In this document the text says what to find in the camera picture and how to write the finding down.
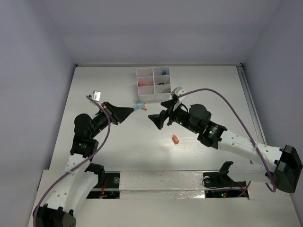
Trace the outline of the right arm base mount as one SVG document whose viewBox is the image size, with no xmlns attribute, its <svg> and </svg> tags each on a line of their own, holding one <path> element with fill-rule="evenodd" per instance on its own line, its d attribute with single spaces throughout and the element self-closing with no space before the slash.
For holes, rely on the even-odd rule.
<svg viewBox="0 0 303 227">
<path fill-rule="evenodd" d="M 228 176 L 231 165 L 232 161 L 226 161 L 218 171 L 203 172 L 201 184 L 206 198 L 249 198 L 246 182 Z"/>
</svg>

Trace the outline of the blue highlighter pen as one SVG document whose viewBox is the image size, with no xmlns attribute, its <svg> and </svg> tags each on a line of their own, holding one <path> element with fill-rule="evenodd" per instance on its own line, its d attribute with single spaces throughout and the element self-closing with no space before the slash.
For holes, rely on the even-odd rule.
<svg viewBox="0 0 303 227">
<path fill-rule="evenodd" d="M 145 106 L 144 103 L 139 103 L 133 106 L 134 111 L 142 110 L 142 107 Z"/>
</svg>

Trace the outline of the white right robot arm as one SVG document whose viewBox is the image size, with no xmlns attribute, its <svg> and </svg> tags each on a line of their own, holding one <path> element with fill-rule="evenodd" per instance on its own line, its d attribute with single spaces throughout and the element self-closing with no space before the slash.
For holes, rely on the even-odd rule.
<svg viewBox="0 0 303 227">
<path fill-rule="evenodd" d="M 237 167 L 233 161 L 225 161 L 216 171 L 203 173 L 202 184 L 207 189 L 223 189 L 237 185 L 237 182 L 262 182 L 272 184 L 276 189 L 294 193 L 303 169 L 296 149 L 290 145 L 284 148 L 253 143 L 233 133 L 226 127 L 211 121 L 211 113 L 201 104 L 189 108 L 180 104 L 175 107 L 172 100 L 161 103 L 159 114 L 148 118 L 161 130 L 174 122 L 198 135 L 197 140 L 206 147 L 227 151 L 248 160 L 247 169 Z"/>
</svg>

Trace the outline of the grey eraser block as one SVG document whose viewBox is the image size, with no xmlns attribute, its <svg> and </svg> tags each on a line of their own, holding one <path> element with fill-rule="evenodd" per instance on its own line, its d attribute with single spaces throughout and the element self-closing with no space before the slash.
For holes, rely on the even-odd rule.
<svg viewBox="0 0 303 227">
<path fill-rule="evenodd" d="M 171 92 L 170 88 L 167 88 L 167 89 L 165 89 L 162 93 L 163 93 L 163 94 L 168 94 L 168 93 L 170 93 L 170 92 Z"/>
</svg>

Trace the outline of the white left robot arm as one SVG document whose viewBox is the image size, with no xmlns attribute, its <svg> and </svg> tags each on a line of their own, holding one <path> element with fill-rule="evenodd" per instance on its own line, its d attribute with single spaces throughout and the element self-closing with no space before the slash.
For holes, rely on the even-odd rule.
<svg viewBox="0 0 303 227">
<path fill-rule="evenodd" d="M 105 128 L 122 123 L 133 107 L 116 107 L 109 102 L 98 105 L 94 118 L 79 114 L 74 120 L 74 138 L 64 174 L 44 193 L 33 211 L 35 227 L 74 227 L 83 202 L 94 187 L 106 184 L 102 165 L 92 163 L 104 146 L 95 137 Z"/>
</svg>

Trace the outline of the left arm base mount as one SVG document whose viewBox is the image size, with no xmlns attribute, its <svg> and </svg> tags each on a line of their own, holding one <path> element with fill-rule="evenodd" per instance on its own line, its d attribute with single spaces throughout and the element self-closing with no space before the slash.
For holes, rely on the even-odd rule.
<svg viewBox="0 0 303 227">
<path fill-rule="evenodd" d="M 120 172 L 107 172 L 104 166 L 91 163 L 86 172 L 98 176 L 97 185 L 89 192 L 87 199 L 119 199 Z"/>
</svg>

